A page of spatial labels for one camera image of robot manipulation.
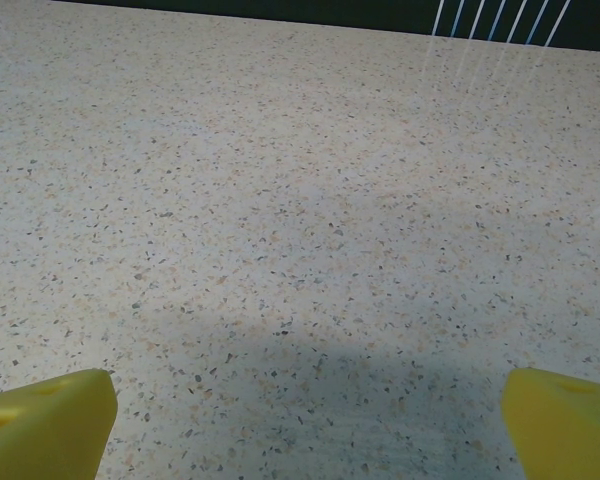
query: dark wall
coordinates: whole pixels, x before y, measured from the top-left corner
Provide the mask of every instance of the dark wall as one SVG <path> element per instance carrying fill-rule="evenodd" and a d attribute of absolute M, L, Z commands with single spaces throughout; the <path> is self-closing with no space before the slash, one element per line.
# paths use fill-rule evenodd
<path fill-rule="evenodd" d="M 449 36 L 461 0 L 445 0 L 438 35 Z M 566 0 L 549 0 L 531 41 L 543 45 Z M 505 41 L 523 0 L 507 0 L 493 40 Z M 544 0 L 528 0 L 512 41 L 525 43 Z M 431 34 L 439 0 L 83 0 L 122 7 Z M 501 0 L 485 0 L 475 38 L 487 39 Z M 455 32 L 468 37 L 480 0 L 465 0 Z M 600 0 L 572 0 L 551 46 L 600 50 Z"/>

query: floor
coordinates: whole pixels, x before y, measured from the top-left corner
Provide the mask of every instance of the floor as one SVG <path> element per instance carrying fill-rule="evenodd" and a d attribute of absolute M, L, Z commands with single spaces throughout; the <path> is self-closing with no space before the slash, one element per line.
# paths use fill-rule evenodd
<path fill-rule="evenodd" d="M 600 53 L 0 3 L 0 391 L 107 369 L 99 478 L 521 479 L 600 382 Z"/>

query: speckled floor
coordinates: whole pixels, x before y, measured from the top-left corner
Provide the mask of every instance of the speckled floor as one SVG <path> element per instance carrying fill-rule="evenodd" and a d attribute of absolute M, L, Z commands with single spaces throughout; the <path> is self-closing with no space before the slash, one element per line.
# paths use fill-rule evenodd
<path fill-rule="evenodd" d="M 600 382 L 600 54 L 0 2 L 0 390 L 108 369 L 101 479 L 521 479 Z"/>

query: white line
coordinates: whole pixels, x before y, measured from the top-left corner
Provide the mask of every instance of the white line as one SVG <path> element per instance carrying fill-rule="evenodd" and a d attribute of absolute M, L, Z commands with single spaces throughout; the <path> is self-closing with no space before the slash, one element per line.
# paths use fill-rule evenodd
<path fill-rule="evenodd" d="M 460 76 L 460 72 L 462 72 L 462 66 L 464 65 L 464 57 L 467 56 L 467 50 L 469 50 L 469 47 L 471 45 L 473 45 L 473 42 L 466 42 L 467 46 L 464 47 L 464 52 L 462 52 L 462 57 L 460 58 L 460 65 L 458 65 L 458 70 L 456 70 L 456 75 L 453 79 L 453 83 L 455 84 L 456 80 L 458 79 L 458 77 Z"/>
<path fill-rule="evenodd" d="M 436 40 L 436 37 L 434 37 L 433 35 L 431 35 L 431 36 L 429 37 L 429 46 L 427 47 L 427 54 L 426 54 L 427 56 L 426 56 L 426 57 L 425 57 L 425 59 L 424 59 L 424 64 L 422 65 L 422 72 L 420 73 L 420 85 L 421 85 L 421 87 L 420 87 L 420 88 L 422 88 L 422 84 L 423 84 L 423 83 L 424 83 L 424 81 L 425 81 L 425 76 L 426 76 L 426 73 L 425 73 L 425 72 L 426 72 L 426 70 L 427 70 L 427 63 L 429 62 L 429 57 L 431 56 L 431 47 L 433 46 L 433 42 L 434 42 L 435 40 Z M 432 82 L 432 81 L 431 81 L 431 82 L 428 82 L 428 83 L 427 83 L 427 85 L 428 85 L 428 86 L 431 86 L 431 88 L 435 88 L 435 85 L 433 85 L 433 82 Z M 434 91 L 432 90 L 432 91 L 431 91 L 431 97 L 430 97 L 429 101 L 428 101 L 428 102 L 426 102 L 425 113 L 426 113 L 427 115 L 429 114 L 429 108 L 430 108 L 431 104 L 433 103 L 433 94 L 434 94 Z"/>
<path fill-rule="evenodd" d="M 487 96 L 489 95 L 489 93 L 491 93 L 491 90 L 493 89 L 493 79 L 496 78 L 496 75 L 498 74 L 498 70 L 500 70 L 500 64 L 502 63 L 502 58 L 504 57 L 504 54 L 506 53 L 507 49 L 510 47 L 510 45 L 505 45 L 502 48 L 502 51 L 500 52 L 500 57 L 498 57 L 498 63 L 496 63 L 496 68 L 493 70 L 493 72 L 491 72 L 491 75 L 489 75 L 486 79 L 486 83 L 488 85 L 485 85 L 484 88 L 484 94 L 482 95 L 482 98 L 480 99 L 479 104 L 481 104 L 485 98 L 487 98 Z"/>
<path fill-rule="evenodd" d="M 511 43 L 511 37 L 513 37 L 513 33 L 516 31 L 516 27 L 518 26 L 518 22 L 520 21 L 520 16 L 522 15 L 522 11 L 524 10 L 524 6 L 527 4 L 527 0 L 523 0 L 522 5 L 520 5 L 520 9 L 518 10 L 518 15 L 516 15 L 516 19 L 513 22 L 513 27 L 511 27 L 511 31 L 509 32 L 509 36 L 507 37 L 507 43 Z"/>
<path fill-rule="evenodd" d="M 493 25 L 491 26 L 491 32 L 489 32 L 489 38 L 487 38 L 487 41 L 491 41 L 491 38 L 493 37 L 493 32 L 496 31 L 496 27 L 498 26 L 498 21 L 500 21 L 500 14 L 502 13 L 502 9 L 504 8 L 504 4 L 507 3 L 507 0 L 502 0 L 500 2 L 500 8 L 498 9 L 498 13 L 496 13 L 496 18 L 493 21 Z"/>
<path fill-rule="evenodd" d="M 549 44 L 551 43 L 551 40 L 553 40 L 553 34 L 556 33 L 556 30 L 558 29 L 558 25 L 560 25 L 560 22 L 562 21 L 562 17 L 564 16 L 564 12 L 567 11 L 567 7 L 569 6 L 570 3 L 571 3 L 571 0 L 567 0 L 566 2 L 564 2 L 564 7 L 562 7 L 562 11 L 560 12 L 560 15 L 558 15 L 558 20 L 556 20 L 556 24 L 553 26 L 553 29 L 551 30 L 551 33 L 549 34 L 549 38 L 547 38 L 547 42 L 544 44 L 545 47 L 549 46 Z"/>
<path fill-rule="evenodd" d="M 511 75 L 509 75 L 509 81 L 502 89 L 502 96 L 500 97 L 500 100 L 496 104 L 498 107 L 500 105 L 502 105 L 504 98 L 507 96 L 507 90 L 509 90 L 509 85 L 511 85 L 511 82 L 513 81 L 514 78 L 517 78 L 516 72 L 518 71 L 518 68 L 520 67 L 520 62 L 522 62 L 522 57 L 523 57 L 523 55 L 522 55 L 522 50 L 521 50 L 520 53 L 518 53 L 518 59 L 516 60 L 516 65 L 513 67 L 513 70 L 511 71 Z"/>
<path fill-rule="evenodd" d="M 540 12 L 538 13 L 538 16 L 536 17 L 536 21 L 533 23 L 533 27 L 531 27 L 531 32 L 529 32 L 527 41 L 524 42 L 525 44 L 529 45 L 529 43 L 531 43 L 533 34 L 536 33 L 536 28 L 538 27 L 538 23 L 540 23 L 540 19 L 542 18 L 542 15 L 544 15 L 544 9 L 547 8 L 547 3 L 549 3 L 549 0 L 544 0 L 544 3 L 542 4 L 542 7 L 540 8 Z"/>
<path fill-rule="evenodd" d="M 469 38 L 473 38 L 473 33 L 476 31 L 476 26 L 478 25 L 478 20 L 480 20 L 480 14 L 482 13 L 483 6 L 484 0 L 480 0 L 480 6 L 478 7 L 478 12 L 476 13 L 476 19 L 473 21 L 473 27 L 471 27 L 471 33 L 469 34 Z"/>
<path fill-rule="evenodd" d="M 458 13 L 456 13 L 456 19 L 453 22 L 453 28 L 451 29 L 451 36 L 453 37 L 456 33 L 456 27 L 458 26 L 458 20 L 460 20 L 460 14 L 462 13 L 462 9 L 464 8 L 464 0 L 460 0 L 460 5 L 458 5 Z"/>
<path fill-rule="evenodd" d="M 535 77 L 536 70 L 542 64 L 542 59 L 544 58 L 544 54 L 547 52 L 547 48 L 541 48 L 540 50 L 541 51 L 540 51 L 540 54 L 538 55 L 538 59 L 533 64 L 533 67 L 531 67 L 531 70 L 529 71 L 529 75 L 527 76 L 527 79 L 525 80 L 522 87 L 518 89 L 518 104 L 520 102 L 520 99 L 522 98 L 522 93 L 528 92 L 527 85 L 529 85 L 529 82 L 531 82 L 531 80 Z"/>
<path fill-rule="evenodd" d="M 442 13 L 442 7 L 444 7 L 444 0 L 440 0 L 440 4 L 438 5 L 438 14 L 436 15 L 436 21 L 433 24 L 433 31 L 431 35 L 435 35 L 438 30 L 438 22 L 440 21 L 440 14 Z"/>
<path fill-rule="evenodd" d="M 478 62 L 478 66 L 476 67 L 476 69 L 473 72 L 473 78 L 471 79 L 471 83 L 469 83 L 469 87 L 467 88 L 466 93 L 464 94 L 464 98 L 462 99 L 462 103 L 460 104 L 460 107 L 458 107 L 459 111 L 462 111 L 462 108 L 464 107 L 464 102 L 467 101 L 467 97 L 469 97 L 469 95 L 471 94 L 471 89 L 473 88 L 473 83 L 476 81 L 476 77 L 478 76 L 478 72 L 480 72 L 480 67 L 482 67 L 482 61 L 485 58 L 485 53 L 488 52 L 488 48 L 485 48 L 482 53 L 480 54 L 480 61 Z"/>

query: white stripe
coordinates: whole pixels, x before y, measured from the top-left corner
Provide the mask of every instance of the white stripe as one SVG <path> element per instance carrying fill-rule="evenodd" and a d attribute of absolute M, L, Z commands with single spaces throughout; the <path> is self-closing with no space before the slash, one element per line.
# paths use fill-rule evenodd
<path fill-rule="evenodd" d="M 424 64 L 422 65 L 422 72 L 420 73 L 420 84 L 422 85 L 423 83 L 425 83 L 425 76 L 426 76 L 426 70 L 427 70 L 427 63 L 429 62 L 429 57 L 431 56 L 431 47 L 433 46 L 433 42 L 436 40 L 436 38 L 431 35 L 429 37 L 429 46 L 427 47 L 427 54 L 426 57 L 424 59 Z M 429 114 L 429 109 L 431 108 L 431 105 L 433 104 L 433 95 L 435 92 L 435 85 L 433 84 L 433 75 L 430 75 L 431 77 L 431 81 L 428 81 L 426 83 L 427 86 L 430 86 L 432 88 L 431 91 L 431 96 L 429 97 L 429 101 L 425 102 L 426 108 L 425 108 L 425 113 L 428 115 Z"/>
<path fill-rule="evenodd" d="M 536 33 L 536 28 L 538 27 L 538 23 L 540 23 L 540 19 L 542 18 L 542 15 L 544 15 L 544 9 L 547 8 L 547 3 L 549 3 L 549 0 L 544 0 L 544 3 L 542 4 L 542 8 L 540 8 L 540 13 L 538 13 L 538 16 L 536 17 L 536 21 L 533 23 L 533 27 L 531 27 L 531 32 L 529 32 L 529 36 L 527 37 L 527 41 L 524 42 L 527 45 L 529 43 L 531 43 L 531 39 L 533 38 L 533 34 Z"/>
<path fill-rule="evenodd" d="M 480 102 L 478 103 L 478 105 L 480 105 L 485 98 L 487 98 L 487 96 L 489 95 L 489 93 L 491 93 L 491 90 L 493 90 L 493 84 L 494 84 L 494 78 L 496 78 L 496 75 L 498 75 L 498 70 L 500 70 L 500 64 L 502 63 L 502 58 L 504 57 L 504 54 L 507 52 L 507 49 L 511 47 L 511 45 L 505 45 L 502 48 L 502 51 L 500 52 L 500 57 L 498 58 L 498 63 L 496 63 L 496 68 L 493 70 L 493 72 L 491 73 L 491 75 L 489 75 L 487 77 L 487 86 L 489 88 L 484 88 L 484 94 L 482 95 L 482 98 L 480 99 Z"/>
<path fill-rule="evenodd" d="M 460 112 L 462 112 L 462 108 L 464 107 L 464 103 L 467 101 L 467 98 L 471 94 L 471 89 L 473 88 L 473 83 L 476 81 L 476 77 L 478 76 L 478 72 L 480 72 L 480 68 L 482 67 L 482 62 L 483 62 L 483 60 L 484 60 L 484 58 L 486 56 L 485 53 L 488 52 L 488 51 L 489 50 L 488 50 L 488 47 L 487 47 L 480 54 L 480 61 L 478 62 L 478 66 L 473 71 L 473 78 L 471 78 L 471 83 L 469 84 L 469 87 L 467 88 L 467 92 L 464 94 L 464 98 L 462 99 L 462 103 L 460 104 L 460 107 L 458 108 L 458 110 Z"/>
<path fill-rule="evenodd" d="M 523 0 L 522 5 L 520 5 L 520 9 L 518 10 L 518 15 L 516 15 L 516 19 L 513 22 L 513 27 L 511 27 L 511 31 L 509 32 L 509 36 L 507 37 L 507 43 L 511 42 L 511 37 L 513 37 L 513 33 L 516 31 L 516 27 L 518 26 L 518 22 L 520 21 L 520 16 L 522 15 L 522 11 L 524 10 L 524 6 L 527 4 L 527 0 Z"/>
<path fill-rule="evenodd" d="M 440 4 L 438 5 L 438 14 L 436 15 L 436 21 L 433 24 L 433 31 L 431 35 L 435 35 L 438 30 L 438 22 L 440 21 L 440 14 L 442 13 L 442 7 L 444 6 L 444 0 L 440 0 Z"/>
<path fill-rule="evenodd" d="M 453 22 L 453 28 L 451 29 L 451 36 L 453 37 L 456 33 L 456 27 L 458 26 L 458 20 L 460 20 L 460 14 L 462 13 L 462 9 L 464 8 L 464 0 L 460 0 L 460 5 L 458 5 L 458 13 L 456 13 L 456 19 Z"/>
<path fill-rule="evenodd" d="M 558 29 L 558 25 L 560 25 L 560 22 L 562 21 L 562 17 L 564 16 L 564 12 L 567 11 L 567 7 L 569 6 L 570 3 L 571 3 L 571 0 L 567 0 L 566 2 L 564 2 L 564 7 L 562 7 L 562 11 L 560 12 L 560 15 L 558 15 L 558 20 L 556 20 L 556 24 L 553 26 L 553 29 L 551 30 L 551 33 L 549 34 L 549 38 L 547 38 L 547 41 L 544 44 L 545 47 L 547 47 L 551 43 L 551 40 L 553 40 L 553 34 L 556 33 L 556 30 Z"/>
<path fill-rule="evenodd" d="M 542 59 L 544 58 L 544 54 L 547 52 L 547 50 L 548 50 L 547 48 L 540 49 L 540 54 L 538 55 L 538 59 L 533 64 L 533 67 L 531 67 L 531 70 L 529 71 L 529 75 L 527 76 L 527 79 L 525 80 L 524 84 L 522 85 L 522 87 L 520 87 L 518 89 L 518 104 L 520 103 L 520 99 L 522 98 L 522 92 L 528 92 L 527 85 L 529 85 L 529 82 L 531 82 L 531 80 L 535 77 L 536 70 L 542 64 Z"/>
<path fill-rule="evenodd" d="M 500 20 L 500 14 L 502 13 L 502 9 L 504 8 L 504 4 L 507 3 L 507 0 L 502 0 L 500 2 L 500 8 L 498 9 L 498 13 L 496 13 L 496 18 L 493 21 L 493 26 L 491 27 L 491 32 L 489 32 L 489 38 L 487 40 L 490 42 L 493 37 L 493 32 L 496 31 L 496 27 L 498 26 L 498 21 Z"/>
<path fill-rule="evenodd" d="M 482 13 L 482 7 L 484 6 L 484 0 L 480 0 L 480 6 L 478 7 L 478 13 L 476 13 L 476 19 L 473 21 L 473 27 L 471 27 L 471 33 L 469 34 L 469 38 L 473 38 L 473 34 L 476 31 L 476 26 L 478 25 L 478 20 L 480 20 L 480 14 Z"/>
<path fill-rule="evenodd" d="M 522 61 L 522 50 L 520 50 L 520 53 L 518 53 L 518 59 L 516 60 L 516 65 L 515 67 L 513 67 L 513 70 L 511 71 L 511 75 L 509 75 L 509 81 L 507 82 L 507 84 L 504 86 L 504 89 L 502 90 L 502 96 L 500 97 L 500 100 L 498 101 L 497 105 L 500 106 L 502 105 L 502 102 L 504 101 L 504 97 L 507 96 L 507 90 L 509 90 L 509 85 L 511 85 L 511 82 L 513 81 L 514 78 L 518 78 L 518 75 L 516 75 L 516 72 L 518 71 L 518 68 L 520 67 L 520 62 Z"/>

